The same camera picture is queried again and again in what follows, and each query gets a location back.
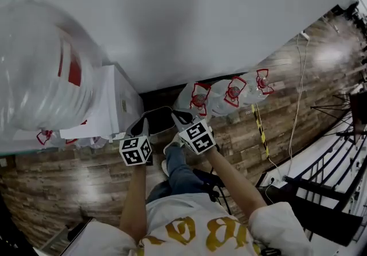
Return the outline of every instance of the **person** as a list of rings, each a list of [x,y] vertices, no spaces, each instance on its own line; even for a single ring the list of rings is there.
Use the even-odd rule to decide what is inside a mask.
[[[249,219],[248,230],[218,203],[186,165],[178,135],[163,150],[169,178],[145,200],[146,166],[133,166],[120,229],[89,223],[72,255],[313,255],[310,242],[285,202],[267,206],[259,191],[215,147],[205,156]]]

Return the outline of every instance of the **jeans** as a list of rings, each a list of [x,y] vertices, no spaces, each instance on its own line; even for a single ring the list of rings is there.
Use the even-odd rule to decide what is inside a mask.
[[[204,183],[188,167],[180,147],[169,146],[166,149],[166,159],[169,178],[153,188],[146,200],[147,204],[170,195],[206,193]]]

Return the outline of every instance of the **black wire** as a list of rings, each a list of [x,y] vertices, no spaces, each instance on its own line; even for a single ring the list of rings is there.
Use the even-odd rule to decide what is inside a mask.
[[[222,197],[223,197],[223,200],[224,200],[225,205],[227,206],[228,214],[229,214],[229,215],[232,215],[232,213],[231,213],[231,209],[229,209],[229,206],[228,206],[227,200],[225,199],[225,196],[224,196],[224,194],[223,194],[222,189],[221,189],[220,187],[218,187],[218,189],[219,189],[219,191],[220,191],[220,192],[221,192],[221,194],[222,194]]]

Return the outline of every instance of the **wooden floor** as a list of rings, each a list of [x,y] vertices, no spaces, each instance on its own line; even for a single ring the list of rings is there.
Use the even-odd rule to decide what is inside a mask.
[[[336,103],[332,95],[345,92],[359,79],[358,74],[345,77],[344,73],[358,66],[362,37],[341,18],[333,23],[339,34],[322,20],[306,29],[311,42],[293,139],[294,153],[335,121],[311,110],[310,106]],[[305,44],[300,38],[302,55]],[[270,69],[270,81],[276,89],[259,103],[259,109],[271,158],[277,163],[288,157],[298,98],[300,64],[296,37],[256,68]],[[225,157],[252,182],[271,166],[250,108],[225,118],[213,118],[210,125]],[[155,184],[165,179],[159,168],[162,149],[174,134],[174,130],[169,130],[152,138],[154,166],[148,168],[147,195]],[[201,156],[187,154],[189,165],[210,170]],[[100,150],[84,148],[17,156],[16,164],[15,170],[0,179],[0,190],[15,224],[35,247],[40,247],[63,225],[80,220],[81,210],[101,222],[118,225],[131,176],[130,168],[120,158],[118,143]],[[233,213],[245,222],[231,198],[229,204]],[[55,255],[61,248],[61,245],[55,247]]]

